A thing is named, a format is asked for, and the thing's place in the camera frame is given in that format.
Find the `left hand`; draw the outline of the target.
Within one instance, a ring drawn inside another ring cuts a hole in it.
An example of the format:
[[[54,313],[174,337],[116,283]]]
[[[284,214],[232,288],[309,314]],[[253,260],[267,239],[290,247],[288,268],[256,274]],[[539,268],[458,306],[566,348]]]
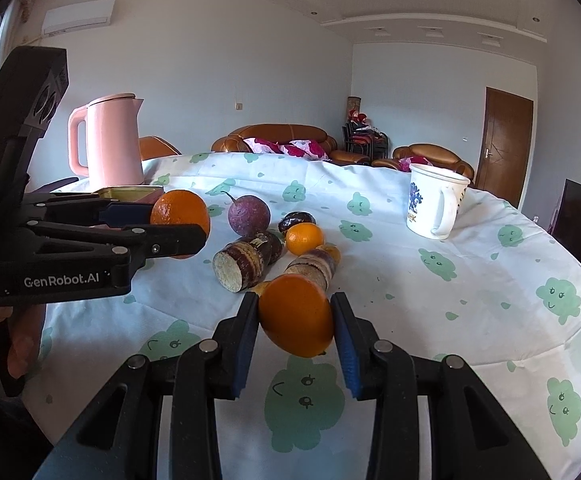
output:
[[[27,374],[38,358],[45,315],[45,304],[21,309],[0,307],[0,322],[7,321],[10,329],[7,369],[14,379]]]

